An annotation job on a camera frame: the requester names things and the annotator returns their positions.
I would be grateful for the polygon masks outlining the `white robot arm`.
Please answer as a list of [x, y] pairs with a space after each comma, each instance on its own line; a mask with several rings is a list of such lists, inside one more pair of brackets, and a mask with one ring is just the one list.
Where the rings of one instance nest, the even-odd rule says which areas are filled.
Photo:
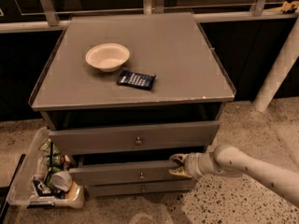
[[299, 208], [299, 174], [260, 161], [230, 145], [219, 145], [212, 152], [174, 154], [169, 158], [178, 167], [171, 175], [199, 179], [204, 175], [248, 175], [278, 196]]

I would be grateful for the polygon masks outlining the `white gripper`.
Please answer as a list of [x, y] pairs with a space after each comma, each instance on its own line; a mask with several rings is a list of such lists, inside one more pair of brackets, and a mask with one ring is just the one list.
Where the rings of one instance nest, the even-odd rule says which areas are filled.
[[174, 154], [169, 158], [179, 167], [177, 169], [169, 170], [170, 175], [187, 177], [187, 178], [200, 178], [207, 174], [206, 163], [209, 160], [209, 155], [206, 153], [190, 153], [190, 154]]

